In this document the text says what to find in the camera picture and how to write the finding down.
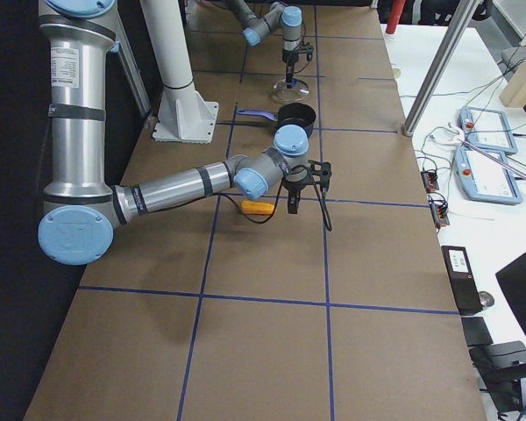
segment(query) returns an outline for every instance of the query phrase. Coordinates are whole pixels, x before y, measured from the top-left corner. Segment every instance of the purple pan handle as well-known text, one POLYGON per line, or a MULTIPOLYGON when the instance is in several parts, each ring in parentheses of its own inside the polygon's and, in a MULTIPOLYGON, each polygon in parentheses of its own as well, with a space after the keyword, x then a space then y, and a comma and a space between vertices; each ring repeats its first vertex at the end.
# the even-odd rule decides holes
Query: purple pan handle
POLYGON ((239 116, 257 116, 257 117, 264 117, 271 121, 277 121, 277 116, 273 114, 271 111, 265 111, 265 110, 236 110, 236 114, 239 116))

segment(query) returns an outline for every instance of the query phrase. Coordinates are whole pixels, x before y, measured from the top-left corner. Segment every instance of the white table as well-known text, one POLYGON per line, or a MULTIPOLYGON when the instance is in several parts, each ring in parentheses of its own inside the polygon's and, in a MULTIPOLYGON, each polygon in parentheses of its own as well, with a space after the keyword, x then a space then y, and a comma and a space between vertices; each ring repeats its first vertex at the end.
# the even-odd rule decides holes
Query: white table
MULTIPOLYGON (((399 25, 394 35, 384 35, 391 62, 401 70, 397 85, 406 115, 420 89, 446 28, 434 26, 399 25)), ((479 34, 468 28, 444 71, 436 94, 467 92, 491 82, 501 71, 483 44, 479 34)), ((526 134, 526 113, 523 109, 507 109, 499 100, 506 81, 492 84, 469 105, 489 110, 505 111, 513 132, 526 134)), ((437 126, 457 123, 459 110, 481 89, 468 94, 434 96, 413 135, 415 149, 420 149, 425 136, 437 126)), ((451 134, 439 129, 434 133, 439 140, 451 134)), ((519 152, 514 158, 526 163, 526 138, 516 138, 519 152)), ((428 140, 424 151, 452 160, 455 146, 440 146, 428 140)), ((436 159, 439 167, 447 167, 436 159)), ((438 172, 441 193, 449 202, 450 225, 440 230, 440 245, 464 246, 468 252, 478 290, 485 290, 495 298, 495 305, 480 313, 494 343, 521 340, 526 337, 516 322, 512 310, 501 292, 495 273, 526 252, 526 182, 519 181, 523 202, 510 206, 478 203, 466 199, 458 185, 457 176, 443 170, 438 172)), ((496 419, 496 410, 487 394, 483 395, 487 419, 496 419)))

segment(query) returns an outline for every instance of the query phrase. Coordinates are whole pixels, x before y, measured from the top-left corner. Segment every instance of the red object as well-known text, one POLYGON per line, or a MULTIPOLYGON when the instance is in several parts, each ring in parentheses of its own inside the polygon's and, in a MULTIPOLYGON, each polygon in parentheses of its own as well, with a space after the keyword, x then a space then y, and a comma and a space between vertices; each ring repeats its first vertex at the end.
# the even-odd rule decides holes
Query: red object
POLYGON ((389 14, 389 20, 387 22, 386 33, 392 34, 395 32, 395 28, 397 27, 397 24, 400 23, 400 18, 402 18, 404 5, 405 0, 394 0, 392 12, 389 14))

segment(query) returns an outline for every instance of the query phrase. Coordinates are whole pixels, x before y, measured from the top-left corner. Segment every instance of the frying pan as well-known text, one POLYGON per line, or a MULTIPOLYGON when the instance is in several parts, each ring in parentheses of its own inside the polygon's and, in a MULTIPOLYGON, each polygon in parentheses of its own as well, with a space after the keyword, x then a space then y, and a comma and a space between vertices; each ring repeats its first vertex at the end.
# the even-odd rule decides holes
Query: frying pan
POLYGON ((276 114, 265 110, 245 109, 236 110, 236 114, 267 118, 277 123, 277 129, 284 125, 299 125, 304 129, 308 138, 314 131, 314 123, 316 122, 316 112, 305 103, 287 103, 281 106, 276 114))

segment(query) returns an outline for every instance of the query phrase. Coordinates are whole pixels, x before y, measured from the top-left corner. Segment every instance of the black clamp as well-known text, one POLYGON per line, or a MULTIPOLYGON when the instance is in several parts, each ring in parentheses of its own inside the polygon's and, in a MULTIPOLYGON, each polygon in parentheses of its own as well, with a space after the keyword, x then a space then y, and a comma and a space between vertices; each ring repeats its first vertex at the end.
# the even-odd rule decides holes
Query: black clamp
POLYGON ((282 185, 288 191, 288 213, 298 213, 300 204, 300 192, 306 186, 319 186, 322 198, 325 199, 327 191, 330 188, 331 164, 329 162, 308 161, 309 167, 306 167, 306 175, 297 182, 283 180, 282 185))

